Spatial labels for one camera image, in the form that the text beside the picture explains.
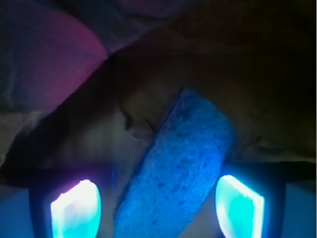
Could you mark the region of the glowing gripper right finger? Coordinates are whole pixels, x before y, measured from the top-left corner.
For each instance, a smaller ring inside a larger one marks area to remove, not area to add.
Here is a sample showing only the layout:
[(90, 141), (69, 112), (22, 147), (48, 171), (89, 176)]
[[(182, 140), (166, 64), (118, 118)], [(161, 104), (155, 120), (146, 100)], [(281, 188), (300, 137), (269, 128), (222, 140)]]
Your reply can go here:
[(279, 163), (226, 163), (215, 185), (215, 208), (225, 238), (279, 238), (285, 183)]

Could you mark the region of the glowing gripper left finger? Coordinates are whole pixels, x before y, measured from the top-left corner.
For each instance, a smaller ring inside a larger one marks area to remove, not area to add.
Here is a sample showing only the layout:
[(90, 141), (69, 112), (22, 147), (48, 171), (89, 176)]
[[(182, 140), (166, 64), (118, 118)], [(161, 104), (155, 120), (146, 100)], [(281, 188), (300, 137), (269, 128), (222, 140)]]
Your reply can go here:
[(95, 174), (89, 171), (34, 171), (30, 182), (35, 237), (97, 237), (103, 203)]

